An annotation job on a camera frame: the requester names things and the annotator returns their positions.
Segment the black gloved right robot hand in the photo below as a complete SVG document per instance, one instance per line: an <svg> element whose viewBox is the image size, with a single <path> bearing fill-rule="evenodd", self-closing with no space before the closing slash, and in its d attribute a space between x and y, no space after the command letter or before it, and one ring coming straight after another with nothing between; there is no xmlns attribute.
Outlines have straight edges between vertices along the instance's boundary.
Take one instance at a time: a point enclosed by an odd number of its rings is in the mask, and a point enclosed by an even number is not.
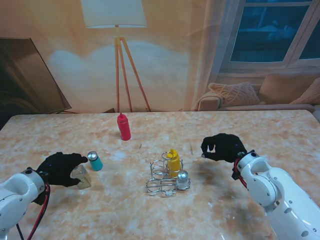
<svg viewBox="0 0 320 240"><path fill-rule="evenodd" d="M204 158L228 163L234 163L239 156L248 153L238 136L227 133L205 137L201 144L201 150L201 156Z"/></svg>

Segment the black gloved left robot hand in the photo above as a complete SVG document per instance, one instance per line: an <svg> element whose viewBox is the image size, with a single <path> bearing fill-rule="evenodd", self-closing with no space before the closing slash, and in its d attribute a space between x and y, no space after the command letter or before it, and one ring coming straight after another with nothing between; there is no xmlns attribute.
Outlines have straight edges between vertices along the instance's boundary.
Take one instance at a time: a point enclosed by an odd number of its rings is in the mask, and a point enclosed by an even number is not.
<svg viewBox="0 0 320 240"><path fill-rule="evenodd" d="M72 187L81 182L78 178L71 178L72 171L77 166L87 162L88 158L79 153L64 154L57 152L47 157L36 172L44 177L49 185Z"/></svg>

